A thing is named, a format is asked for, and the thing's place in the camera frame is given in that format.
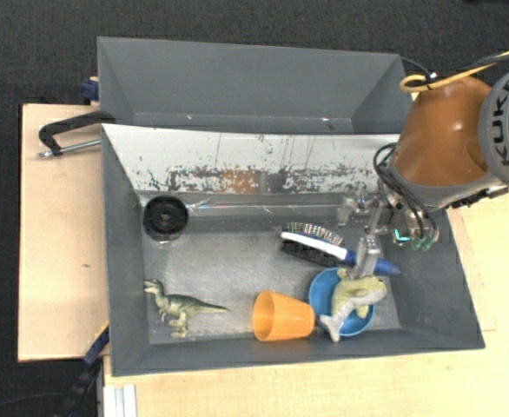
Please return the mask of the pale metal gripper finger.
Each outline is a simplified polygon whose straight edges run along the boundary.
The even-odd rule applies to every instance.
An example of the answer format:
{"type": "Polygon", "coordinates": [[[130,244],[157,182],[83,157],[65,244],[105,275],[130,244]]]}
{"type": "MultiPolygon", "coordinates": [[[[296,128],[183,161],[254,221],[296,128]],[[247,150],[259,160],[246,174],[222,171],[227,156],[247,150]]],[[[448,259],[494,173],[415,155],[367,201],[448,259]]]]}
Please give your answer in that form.
{"type": "Polygon", "coordinates": [[[380,248],[374,238],[365,240],[364,276],[373,276],[376,264],[380,258],[380,248]]]}
{"type": "Polygon", "coordinates": [[[366,260],[367,252],[367,238],[361,237],[358,242],[355,257],[355,276],[362,277],[364,272],[364,263],[366,260]]]}

